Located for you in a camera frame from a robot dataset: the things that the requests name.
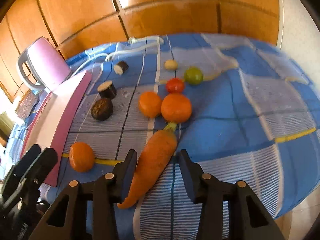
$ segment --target tangerine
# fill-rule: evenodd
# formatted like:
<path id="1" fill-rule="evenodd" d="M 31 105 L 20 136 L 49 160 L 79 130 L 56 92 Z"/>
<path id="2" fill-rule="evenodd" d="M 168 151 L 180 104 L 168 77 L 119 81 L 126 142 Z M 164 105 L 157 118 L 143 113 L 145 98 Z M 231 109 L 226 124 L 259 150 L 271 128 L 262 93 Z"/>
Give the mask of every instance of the tangerine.
<path id="1" fill-rule="evenodd" d="M 139 97 L 139 109 L 149 118 L 155 118 L 161 114 L 161 98 L 153 91 L 147 91 Z"/>
<path id="2" fill-rule="evenodd" d="M 190 118 L 191 113 L 191 102 L 182 94 L 169 94 L 162 101 L 161 114 L 168 122 L 185 122 Z"/>
<path id="3" fill-rule="evenodd" d="M 69 161 L 71 167 L 78 172 L 87 172 L 94 165 L 92 148 L 84 142 L 76 142 L 70 147 Z"/>

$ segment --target pink board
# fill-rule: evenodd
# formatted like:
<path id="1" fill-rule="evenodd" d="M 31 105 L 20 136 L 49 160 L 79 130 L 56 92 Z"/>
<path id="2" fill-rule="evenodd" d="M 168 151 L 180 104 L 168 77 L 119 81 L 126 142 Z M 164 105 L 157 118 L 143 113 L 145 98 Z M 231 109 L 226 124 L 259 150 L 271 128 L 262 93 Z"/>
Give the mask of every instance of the pink board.
<path id="1" fill-rule="evenodd" d="M 56 150 L 58 163 L 44 181 L 50 186 L 57 186 L 64 144 L 73 117 L 90 81 L 91 74 L 83 71 L 60 84 L 48 94 L 30 125 L 21 155 L 33 144 L 39 144 L 41 149 L 51 147 Z"/>

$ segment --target green tomato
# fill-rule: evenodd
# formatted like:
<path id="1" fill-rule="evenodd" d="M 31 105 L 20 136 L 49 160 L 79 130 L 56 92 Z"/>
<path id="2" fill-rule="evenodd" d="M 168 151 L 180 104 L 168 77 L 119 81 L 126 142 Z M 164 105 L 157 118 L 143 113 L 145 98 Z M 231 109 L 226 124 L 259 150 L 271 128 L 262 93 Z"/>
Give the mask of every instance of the green tomato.
<path id="1" fill-rule="evenodd" d="M 199 85 L 203 81 L 203 74 L 197 67 L 190 67 L 184 73 L 184 79 L 190 85 Z"/>

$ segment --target pink kettle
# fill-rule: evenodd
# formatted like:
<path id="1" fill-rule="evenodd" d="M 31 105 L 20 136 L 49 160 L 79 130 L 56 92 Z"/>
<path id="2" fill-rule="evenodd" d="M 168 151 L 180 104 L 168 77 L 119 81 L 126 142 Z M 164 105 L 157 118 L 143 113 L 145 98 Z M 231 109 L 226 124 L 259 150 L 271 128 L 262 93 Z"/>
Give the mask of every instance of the pink kettle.
<path id="1" fill-rule="evenodd" d="M 31 73 L 39 84 L 33 84 L 28 79 L 22 68 L 25 62 L 28 63 Z M 17 69 L 22 81 L 33 91 L 53 91 L 71 75 L 67 63 L 44 37 L 38 38 L 21 53 Z"/>

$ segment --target blue checkered tablecloth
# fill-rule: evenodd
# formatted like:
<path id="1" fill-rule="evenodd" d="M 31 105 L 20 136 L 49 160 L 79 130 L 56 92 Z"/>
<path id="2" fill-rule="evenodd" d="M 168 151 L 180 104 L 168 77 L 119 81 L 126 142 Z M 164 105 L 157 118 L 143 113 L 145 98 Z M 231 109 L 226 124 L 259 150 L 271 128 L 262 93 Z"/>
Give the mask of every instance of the blue checkered tablecloth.
<path id="1" fill-rule="evenodd" d="M 221 34 L 163 36 L 164 44 L 140 53 L 117 56 L 110 62 L 97 58 L 86 68 L 92 81 L 73 119 L 64 152 L 76 141 L 88 143 L 97 158 L 123 160 L 129 149 L 139 154 L 162 117 L 148 120 L 137 107 L 141 93 L 152 90 L 167 95 L 165 82 L 183 77 L 189 66 L 202 69 L 207 81 L 187 85 L 191 119 L 179 126 L 178 149 L 186 149 L 205 172 L 227 182 L 245 180 L 273 217 L 300 203 L 320 180 L 320 100 L 302 69 L 276 48 L 245 37 Z M 67 60 L 76 69 L 95 54 L 130 49 L 111 43 L 86 50 Z M 168 59 L 178 62 L 166 71 Z M 113 65 L 125 60 L 129 70 L 117 75 Z M 92 104 L 100 98 L 97 87 L 112 80 L 118 95 L 113 115 L 95 121 Z M 7 151 L 19 155 L 28 125 L 15 126 Z M 52 202 L 73 179 L 96 180 L 113 166 L 95 164 L 78 173 L 62 158 L 58 186 L 41 186 L 43 198 Z M 188 199 L 179 165 L 173 157 L 154 187 L 134 207 L 115 207 L 120 239 L 195 239 L 201 206 Z M 87 229 L 91 231 L 92 203 Z M 224 203 L 224 236 L 228 234 L 228 209 Z"/>

